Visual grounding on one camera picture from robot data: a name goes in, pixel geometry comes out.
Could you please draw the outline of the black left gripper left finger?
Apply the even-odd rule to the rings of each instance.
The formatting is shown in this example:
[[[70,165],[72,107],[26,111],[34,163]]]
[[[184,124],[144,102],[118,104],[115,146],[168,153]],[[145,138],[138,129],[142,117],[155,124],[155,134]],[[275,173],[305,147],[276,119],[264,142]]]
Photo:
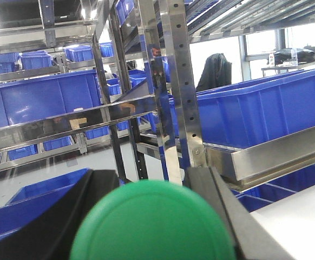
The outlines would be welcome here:
[[[88,170],[41,215],[0,240],[0,259],[68,259],[87,213],[118,187],[114,170]]]

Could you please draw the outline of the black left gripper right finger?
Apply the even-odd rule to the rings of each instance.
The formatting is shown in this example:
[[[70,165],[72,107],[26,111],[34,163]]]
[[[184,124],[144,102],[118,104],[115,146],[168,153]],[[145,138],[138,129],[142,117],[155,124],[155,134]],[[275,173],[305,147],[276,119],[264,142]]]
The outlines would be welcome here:
[[[242,206],[215,167],[190,167],[185,178],[225,224],[237,259],[294,259]]]

